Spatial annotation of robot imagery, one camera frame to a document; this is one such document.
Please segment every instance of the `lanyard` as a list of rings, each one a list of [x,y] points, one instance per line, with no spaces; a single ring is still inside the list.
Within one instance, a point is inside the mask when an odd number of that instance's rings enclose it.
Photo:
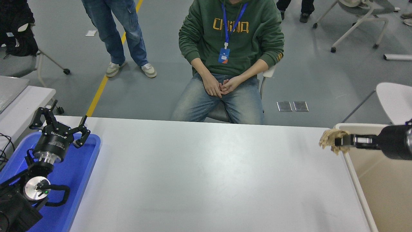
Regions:
[[[225,9],[225,5],[222,3],[222,11],[223,11],[223,23],[225,24],[225,49],[227,49],[227,46],[229,45],[229,37],[230,35],[234,32],[234,30],[237,27],[237,24],[240,21],[240,18],[242,17],[243,13],[246,10],[246,7],[248,6],[248,2],[245,3],[242,7],[242,10],[240,11],[239,16],[237,17],[235,23],[233,24],[233,30],[230,31],[230,34],[227,32],[227,18],[226,18],[226,9]]]

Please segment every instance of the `black bag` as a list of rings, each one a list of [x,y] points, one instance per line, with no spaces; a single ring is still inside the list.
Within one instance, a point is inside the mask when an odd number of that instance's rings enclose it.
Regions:
[[[6,44],[6,53],[19,57],[36,55],[39,48],[31,30],[34,18],[27,0],[0,0],[0,15],[0,44]],[[27,29],[18,32],[25,24],[29,24]]]

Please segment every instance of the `gray table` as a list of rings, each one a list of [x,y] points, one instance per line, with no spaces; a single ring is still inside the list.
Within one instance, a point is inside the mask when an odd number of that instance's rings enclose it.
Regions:
[[[318,146],[326,128],[86,124],[102,145],[72,232],[370,231],[343,156]]]

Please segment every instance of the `jeans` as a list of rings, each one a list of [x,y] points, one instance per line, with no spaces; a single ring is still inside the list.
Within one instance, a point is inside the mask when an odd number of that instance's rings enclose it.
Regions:
[[[279,0],[276,3],[276,6],[279,10],[285,11],[286,8],[289,6],[291,0]],[[315,11],[315,6],[313,5],[314,0],[302,0],[302,8],[300,10],[301,13],[305,14],[312,14]]]
[[[220,83],[233,76],[212,74]],[[203,122],[207,114],[223,101],[231,123],[263,124],[263,106],[259,80],[249,78],[222,98],[206,93],[201,76],[196,73],[183,91],[172,114],[173,121]]]
[[[112,16],[113,12],[126,32],[127,46],[132,59],[138,66],[147,64],[146,47],[133,0],[82,0],[82,2],[91,22],[99,31],[100,39],[106,45],[112,63],[121,65],[126,59],[122,40]]]

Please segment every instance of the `black shoe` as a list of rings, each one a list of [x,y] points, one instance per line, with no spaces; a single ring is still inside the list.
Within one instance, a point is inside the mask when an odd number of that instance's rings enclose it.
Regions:
[[[301,13],[300,14],[300,19],[299,19],[299,21],[301,22],[301,23],[307,23],[308,22],[308,19],[309,19],[309,14],[306,14],[306,13]]]

